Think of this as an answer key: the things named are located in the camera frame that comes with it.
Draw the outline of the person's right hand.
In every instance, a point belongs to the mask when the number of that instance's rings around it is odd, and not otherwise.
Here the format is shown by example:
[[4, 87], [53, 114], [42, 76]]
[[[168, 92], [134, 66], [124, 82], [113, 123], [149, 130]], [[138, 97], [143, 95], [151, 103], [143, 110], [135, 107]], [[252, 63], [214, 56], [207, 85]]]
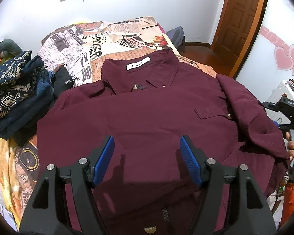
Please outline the person's right hand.
[[287, 145], [286, 149], [289, 154], [290, 160], [294, 159], [294, 142], [291, 140], [291, 135], [289, 132], [286, 134]]

